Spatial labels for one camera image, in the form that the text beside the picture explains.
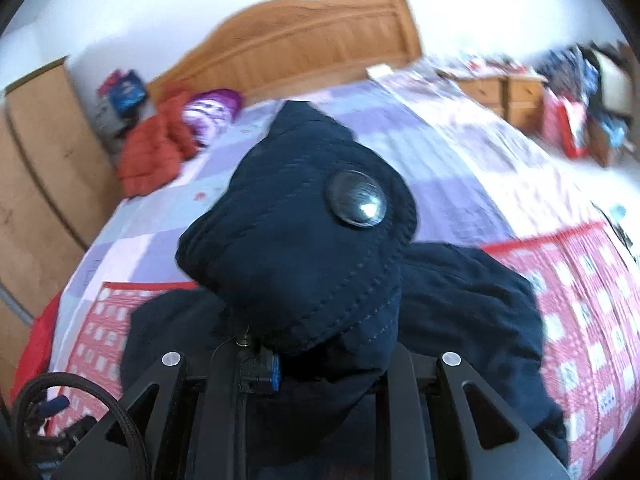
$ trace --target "wooden wardrobe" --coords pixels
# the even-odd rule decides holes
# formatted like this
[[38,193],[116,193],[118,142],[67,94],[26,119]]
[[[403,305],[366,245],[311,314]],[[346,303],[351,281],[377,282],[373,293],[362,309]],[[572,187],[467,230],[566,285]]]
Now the wooden wardrobe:
[[121,199],[114,169],[57,60],[6,88],[0,110],[0,392],[30,317],[62,290]]

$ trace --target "black jacket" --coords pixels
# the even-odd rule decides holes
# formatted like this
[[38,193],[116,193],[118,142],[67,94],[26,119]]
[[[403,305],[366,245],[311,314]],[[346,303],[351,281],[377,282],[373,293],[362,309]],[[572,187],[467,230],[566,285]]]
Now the black jacket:
[[[336,216],[327,183],[342,170],[382,188],[380,224]],[[213,349],[232,326],[249,326],[281,354],[285,376],[277,396],[250,406],[259,428],[250,455],[290,463],[343,425],[399,340],[421,354],[462,355],[566,464],[528,281],[480,250],[411,244],[415,226],[414,199],[386,162],[308,104],[287,102],[225,195],[180,238],[178,264],[204,288],[132,314],[123,388],[169,350]]]

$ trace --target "purple and white pillow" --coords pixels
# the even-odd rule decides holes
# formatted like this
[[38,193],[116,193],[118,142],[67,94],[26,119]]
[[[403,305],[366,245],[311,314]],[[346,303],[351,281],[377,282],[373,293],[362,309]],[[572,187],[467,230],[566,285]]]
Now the purple and white pillow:
[[182,120],[201,146],[209,146],[235,120],[241,108],[240,92],[219,88],[194,95],[182,110]]

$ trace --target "wooden dresser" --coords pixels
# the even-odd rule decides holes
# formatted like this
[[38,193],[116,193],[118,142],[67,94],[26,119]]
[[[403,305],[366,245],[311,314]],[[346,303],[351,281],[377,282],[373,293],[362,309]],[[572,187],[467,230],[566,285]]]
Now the wooden dresser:
[[28,340],[23,319],[39,316],[64,288],[121,197],[64,59],[6,89],[0,166],[0,286],[7,300],[0,300],[0,391],[6,397]]
[[465,94],[524,134],[540,131],[544,77],[529,73],[487,77],[446,72],[440,72],[440,75],[456,81]]

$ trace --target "drawer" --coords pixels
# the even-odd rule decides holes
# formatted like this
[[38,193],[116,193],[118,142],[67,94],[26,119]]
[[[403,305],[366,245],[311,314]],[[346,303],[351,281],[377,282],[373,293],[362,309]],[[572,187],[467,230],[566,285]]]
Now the drawer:
[[466,95],[482,105],[499,105],[502,101],[498,78],[458,81],[458,85]]
[[508,99],[512,103],[538,103],[542,99],[542,82],[527,79],[509,79]]
[[498,117],[504,118],[504,107],[502,106],[488,106],[489,110],[491,110]]
[[531,103],[511,103],[507,120],[524,134],[536,134],[540,131],[542,108]]

